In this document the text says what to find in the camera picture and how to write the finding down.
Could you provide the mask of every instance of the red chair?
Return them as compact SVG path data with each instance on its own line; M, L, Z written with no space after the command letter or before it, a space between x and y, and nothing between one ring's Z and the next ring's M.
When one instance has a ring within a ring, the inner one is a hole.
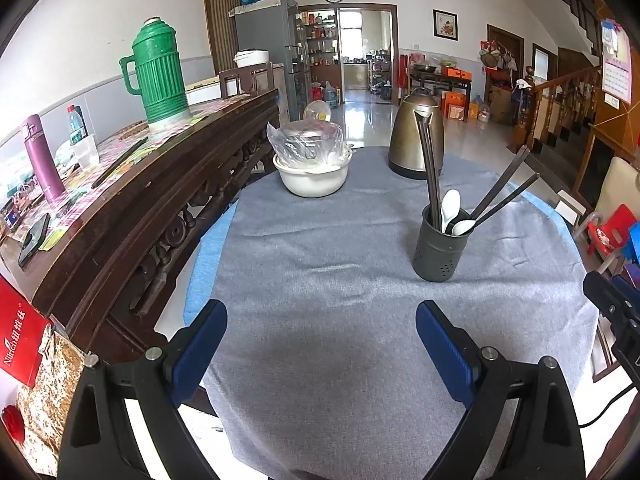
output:
M587 233L590 242L587 254L593 254L597 249L602 256L608 256L616 249L624 247L629 240L629 228L636 222L638 220L624 204L620 205L604 224L588 222Z

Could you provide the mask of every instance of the electric kettle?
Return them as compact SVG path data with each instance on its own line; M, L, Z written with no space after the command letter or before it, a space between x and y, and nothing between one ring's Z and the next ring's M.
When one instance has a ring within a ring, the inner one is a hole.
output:
M127 91L142 96L150 124L188 110L175 29L160 18L149 18L131 45L133 56L123 57L120 68ZM131 86L127 65L136 64L138 88Z
M425 180L422 145L415 112L431 115L431 139L436 171L440 174L444 158L444 122L436 99L425 88L417 88L400 105L389 144L389 168L398 175Z

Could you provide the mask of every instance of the clear plastic bag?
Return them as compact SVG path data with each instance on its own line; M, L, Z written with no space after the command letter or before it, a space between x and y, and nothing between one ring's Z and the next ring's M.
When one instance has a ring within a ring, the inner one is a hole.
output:
M294 121L278 130L267 124L267 136L279 163L296 170L341 168L351 155L342 128L327 121Z

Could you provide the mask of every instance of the metal screw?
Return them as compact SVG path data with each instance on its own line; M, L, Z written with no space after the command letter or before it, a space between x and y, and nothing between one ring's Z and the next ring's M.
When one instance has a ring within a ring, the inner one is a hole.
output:
M551 368L552 370L554 368L558 368L558 361L556 361L556 359L554 359L553 357L551 357L550 355L546 355L542 358L542 362L544 363L544 365L547 368Z
M84 366L94 368L100 362L100 358L96 354L89 354L84 360Z
M145 357L150 361L156 361L162 355L162 349L154 346L145 352Z
M485 346L484 348L482 348L480 353L482 354L482 357L484 357L487 361L495 361L500 355L498 351L491 346Z

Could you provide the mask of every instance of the curtain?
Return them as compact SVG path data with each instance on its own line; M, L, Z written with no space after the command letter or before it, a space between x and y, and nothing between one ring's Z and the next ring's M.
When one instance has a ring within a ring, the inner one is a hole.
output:
M236 22L228 12L240 5L240 0L204 0L207 15L209 46L216 73L235 68L234 55L238 51Z

